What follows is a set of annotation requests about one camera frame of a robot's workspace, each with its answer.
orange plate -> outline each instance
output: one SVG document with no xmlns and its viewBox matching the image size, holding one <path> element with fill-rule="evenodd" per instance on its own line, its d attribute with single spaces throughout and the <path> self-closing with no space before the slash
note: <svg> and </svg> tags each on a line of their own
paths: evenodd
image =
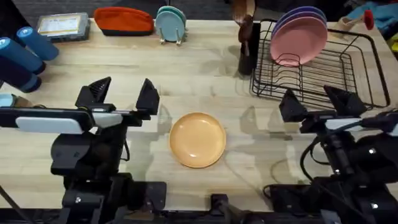
<svg viewBox="0 0 398 224">
<path fill-rule="evenodd" d="M 172 127 L 169 146 L 177 160 L 191 168 L 208 167 L 223 155 L 225 130 L 212 116 L 190 113 Z"/>
</svg>

dish rack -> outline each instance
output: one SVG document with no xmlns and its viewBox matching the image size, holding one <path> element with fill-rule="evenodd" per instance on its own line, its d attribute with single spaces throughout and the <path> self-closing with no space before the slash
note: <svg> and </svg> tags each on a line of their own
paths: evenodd
<svg viewBox="0 0 398 224">
<path fill-rule="evenodd" d="M 323 90 L 324 85 L 329 85 L 357 93 L 368 110 L 390 105 L 380 59 L 370 36 L 329 29 L 330 34 L 344 34 L 345 40 L 334 42 L 329 38 L 320 54 L 305 64 L 300 64 L 298 55 L 289 54 L 289 58 L 296 58 L 298 64 L 290 67 L 279 65 L 269 53 L 275 24 L 275 20 L 264 19 L 253 25 L 250 56 L 244 54 L 245 46 L 241 47 L 238 69 L 251 76 L 253 94 L 280 99 L 290 88 L 307 106 L 333 108 Z"/>
</svg>

purple plate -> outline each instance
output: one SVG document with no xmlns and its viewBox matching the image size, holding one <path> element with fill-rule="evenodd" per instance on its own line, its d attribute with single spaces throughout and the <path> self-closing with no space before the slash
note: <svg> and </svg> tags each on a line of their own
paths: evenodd
<svg viewBox="0 0 398 224">
<path fill-rule="evenodd" d="M 293 19 L 296 19 L 298 17 L 306 17 L 306 15 L 301 14 L 300 16 L 294 17 L 294 18 L 290 18 L 291 16 L 294 16 L 295 14 L 298 13 L 303 13 L 303 12 L 312 12 L 314 14 L 316 14 L 317 16 L 314 16 L 314 14 L 312 15 L 308 15 L 308 16 L 312 16 L 315 18 L 320 19 L 321 21 L 323 21 L 323 23 L 325 23 L 325 25 L 327 26 L 327 20 L 326 20 L 326 16 L 325 14 L 322 12 L 322 10 L 316 8 L 316 7 L 312 7 L 312 6 L 302 6 L 302 7 L 298 7 L 295 9 L 290 10 L 289 12 L 286 12 L 276 23 L 274 30 L 272 31 L 271 36 L 274 36 L 274 34 L 276 33 L 276 31 L 282 27 L 281 23 L 285 24 L 285 20 L 289 19 L 290 21 Z"/>
</svg>

wooden countertop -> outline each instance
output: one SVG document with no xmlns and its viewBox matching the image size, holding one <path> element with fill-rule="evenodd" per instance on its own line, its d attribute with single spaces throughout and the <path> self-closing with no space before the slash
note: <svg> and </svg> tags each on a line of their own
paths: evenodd
<svg viewBox="0 0 398 224">
<path fill-rule="evenodd" d="M 159 115 L 129 130 L 132 158 L 120 170 L 136 180 L 166 182 L 167 209 L 207 209 L 210 194 L 226 193 L 239 208 L 269 210 L 262 187 L 306 182 L 299 157 L 314 135 L 298 134 L 297 124 L 284 124 L 278 101 L 250 95 L 249 81 L 236 73 L 240 43 L 233 21 L 188 21 L 187 27 L 188 41 L 177 47 L 160 45 L 156 35 L 106 37 L 93 22 L 88 41 L 57 44 L 60 55 L 41 74 L 38 91 L 23 94 L 4 85 L 0 92 L 47 107 L 74 108 L 81 86 L 111 76 L 106 102 L 126 109 L 134 107 L 142 82 L 149 78 L 160 94 Z M 377 30 L 359 25 L 354 31 L 375 40 L 391 105 L 397 106 L 397 61 Z M 206 169 L 180 165 L 168 149 L 172 124 L 193 111 L 219 119 L 228 135 L 225 154 Z M 61 205 L 62 178 L 50 173 L 50 147 L 56 136 L 0 129 L 0 184 L 21 207 Z M 321 149 L 315 157 L 325 159 Z M 310 159 L 306 165 L 313 176 L 330 173 Z M 398 185 L 391 190 L 398 195 Z M 8 204 L 0 198 L 0 206 Z"/>
</svg>

blue cylinder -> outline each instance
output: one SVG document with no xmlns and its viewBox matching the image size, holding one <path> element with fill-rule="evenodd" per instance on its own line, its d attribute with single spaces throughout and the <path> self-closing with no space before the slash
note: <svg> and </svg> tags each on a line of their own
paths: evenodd
<svg viewBox="0 0 398 224">
<path fill-rule="evenodd" d="M 58 48 L 31 27 L 20 28 L 17 36 L 42 60 L 53 60 L 58 56 Z"/>
<path fill-rule="evenodd" d="M 9 85 L 30 93 L 37 90 L 42 84 L 41 79 L 12 60 L 0 56 L 0 80 Z"/>
<path fill-rule="evenodd" d="M 45 63 L 40 58 L 8 37 L 0 38 L 0 56 L 14 61 L 34 74 L 40 74 L 45 69 Z"/>
</svg>

